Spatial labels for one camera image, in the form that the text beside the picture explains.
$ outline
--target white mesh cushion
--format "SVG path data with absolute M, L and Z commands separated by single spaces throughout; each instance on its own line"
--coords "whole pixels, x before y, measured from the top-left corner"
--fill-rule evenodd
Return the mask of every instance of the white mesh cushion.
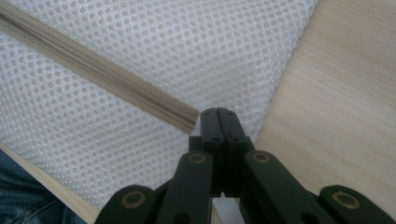
M 255 139 L 316 0 L 8 2 Z M 186 134 L 0 36 L 0 141 L 99 208 L 171 177 Z
M 0 33 L 0 141 L 101 208 L 122 187 L 157 188 L 188 135 Z
M 235 111 L 256 139 L 316 0 L 8 0 L 199 111 Z

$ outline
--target wooden table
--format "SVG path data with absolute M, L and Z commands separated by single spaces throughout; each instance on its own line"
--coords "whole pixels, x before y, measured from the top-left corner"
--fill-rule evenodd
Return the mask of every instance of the wooden table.
M 0 148 L 94 222 L 97 208 Z M 307 189 L 356 189 L 396 219 L 396 1 L 319 1 L 256 148 L 278 156 Z

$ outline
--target wood grain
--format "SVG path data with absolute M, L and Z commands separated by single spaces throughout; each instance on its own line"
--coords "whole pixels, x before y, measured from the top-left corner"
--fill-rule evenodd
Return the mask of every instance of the wood grain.
M 315 193 L 344 185 L 396 218 L 396 1 L 320 1 L 256 147 Z

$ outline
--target screw hole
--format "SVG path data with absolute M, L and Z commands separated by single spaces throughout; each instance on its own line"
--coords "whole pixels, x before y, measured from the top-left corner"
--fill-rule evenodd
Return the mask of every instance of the screw hole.
M 305 224 L 319 224 L 318 218 L 309 213 L 302 213 L 301 221 Z
M 189 224 L 190 217 L 185 213 L 179 213 L 174 217 L 174 224 Z
M 253 160 L 261 163 L 265 163 L 270 160 L 270 157 L 261 153 L 256 153 L 253 155 Z
M 132 191 L 122 197 L 121 204 L 125 208 L 136 208 L 146 200 L 146 195 L 141 191 Z
M 336 191 L 333 193 L 332 199 L 349 209 L 357 209 L 361 207 L 361 203 L 357 198 L 343 191 Z
M 189 156 L 189 161 L 192 163 L 202 163 L 204 161 L 206 161 L 206 157 L 201 155 L 201 154 L 193 154 Z

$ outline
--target denim fabric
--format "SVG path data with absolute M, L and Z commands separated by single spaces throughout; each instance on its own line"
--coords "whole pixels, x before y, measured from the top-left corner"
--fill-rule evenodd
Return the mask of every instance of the denim fabric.
M 0 150 L 0 224 L 11 223 L 85 222 Z

